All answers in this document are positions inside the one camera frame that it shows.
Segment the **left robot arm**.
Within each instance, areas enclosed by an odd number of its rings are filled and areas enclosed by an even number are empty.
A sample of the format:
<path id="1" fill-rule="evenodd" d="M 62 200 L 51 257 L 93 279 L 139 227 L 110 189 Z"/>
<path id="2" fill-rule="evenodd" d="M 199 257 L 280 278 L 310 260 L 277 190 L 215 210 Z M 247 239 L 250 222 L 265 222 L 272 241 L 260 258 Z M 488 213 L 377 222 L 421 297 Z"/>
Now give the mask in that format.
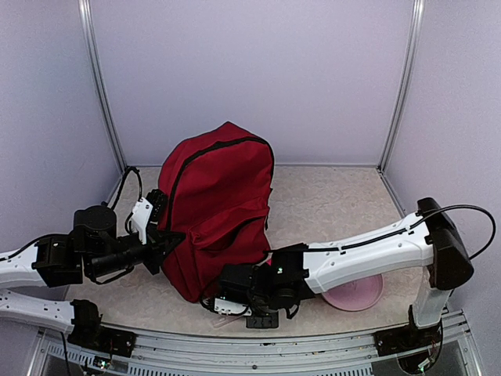
<path id="1" fill-rule="evenodd" d="M 1 256 L 1 316 L 63 334 L 78 332 L 92 348 L 110 340 L 97 306 L 87 300 L 53 301 L 14 292 L 16 287 L 63 287 L 114 282 L 143 264 L 155 275 L 167 256 L 184 240 L 182 233 L 159 231 L 150 222 L 152 207 L 134 209 L 130 234 L 117 235 L 116 213 L 91 206 L 74 214 L 68 234 L 39 237 Z"/>

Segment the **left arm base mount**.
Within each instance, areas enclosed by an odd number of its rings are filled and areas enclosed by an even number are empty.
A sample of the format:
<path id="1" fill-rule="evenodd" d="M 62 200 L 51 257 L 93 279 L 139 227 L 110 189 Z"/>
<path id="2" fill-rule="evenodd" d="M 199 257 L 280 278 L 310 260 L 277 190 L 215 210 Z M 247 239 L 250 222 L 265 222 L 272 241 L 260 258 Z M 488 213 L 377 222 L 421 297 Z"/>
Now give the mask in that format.
<path id="1" fill-rule="evenodd" d="M 93 302 L 75 299 L 70 305 L 74 309 L 73 329 L 67 336 L 70 344 L 111 356 L 132 356 L 135 333 L 103 326 L 102 315 Z"/>

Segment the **beige eraser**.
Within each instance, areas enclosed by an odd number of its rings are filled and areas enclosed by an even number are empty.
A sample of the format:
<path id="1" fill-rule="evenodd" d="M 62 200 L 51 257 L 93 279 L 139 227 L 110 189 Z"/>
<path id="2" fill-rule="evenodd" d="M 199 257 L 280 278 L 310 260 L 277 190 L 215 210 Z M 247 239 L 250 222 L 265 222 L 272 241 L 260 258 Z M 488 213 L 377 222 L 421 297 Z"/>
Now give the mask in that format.
<path id="1" fill-rule="evenodd" d="M 231 324 L 241 318 L 244 318 L 244 316 L 231 316 L 231 315 L 218 315 L 215 319 L 211 321 L 211 326 L 218 330 L 221 329 L 222 327 Z"/>

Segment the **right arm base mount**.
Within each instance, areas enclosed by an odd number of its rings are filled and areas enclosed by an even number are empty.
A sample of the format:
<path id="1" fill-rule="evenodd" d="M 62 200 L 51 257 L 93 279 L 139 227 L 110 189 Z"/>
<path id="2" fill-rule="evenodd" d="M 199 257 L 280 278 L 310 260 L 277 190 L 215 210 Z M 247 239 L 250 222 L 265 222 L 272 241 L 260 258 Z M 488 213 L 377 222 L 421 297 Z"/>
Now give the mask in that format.
<path id="1" fill-rule="evenodd" d="M 376 331 L 373 334 L 378 356 L 404 353 L 442 340 L 442 320 L 429 327 L 418 327 L 412 306 L 408 309 L 408 318 L 406 325 Z"/>

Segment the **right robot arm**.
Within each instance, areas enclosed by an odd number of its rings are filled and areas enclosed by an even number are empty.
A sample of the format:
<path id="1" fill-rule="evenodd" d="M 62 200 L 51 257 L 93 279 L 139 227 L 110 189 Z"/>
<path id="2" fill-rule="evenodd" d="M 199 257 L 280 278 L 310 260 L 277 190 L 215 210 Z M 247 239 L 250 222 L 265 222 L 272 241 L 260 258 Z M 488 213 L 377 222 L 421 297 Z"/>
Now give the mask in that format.
<path id="1" fill-rule="evenodd" d="M 343 240 L 300 243 L 272 252 L 270 263 L 227 265 L 219 277 L 216 313 L 266 316 L 280 309 L 294 316 L 300 302 L 343 284 L 389 271 L 421 266 L 417 297 L 401 342 L 416 348 L 431 334 L 452 290 L 474 274 L 447 208 L 426 197 L 417 210 L 378 230 Z"/>

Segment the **red student backpack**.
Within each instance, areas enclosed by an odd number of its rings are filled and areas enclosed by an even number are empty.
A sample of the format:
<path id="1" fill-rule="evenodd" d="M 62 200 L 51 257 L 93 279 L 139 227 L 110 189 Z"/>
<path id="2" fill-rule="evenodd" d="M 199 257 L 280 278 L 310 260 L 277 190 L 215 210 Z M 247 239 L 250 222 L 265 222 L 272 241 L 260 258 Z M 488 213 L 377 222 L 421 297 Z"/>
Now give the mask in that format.
<path id="1" fill-rule="evenodd" d="M 213 291 L 225 265 L 264 260 L 274 165 L 267 141 L 229 121 L 168 155 L 158 178 L 168 199 L 158 228 L 186 238 L 162 271 L 186 301 Z"/>

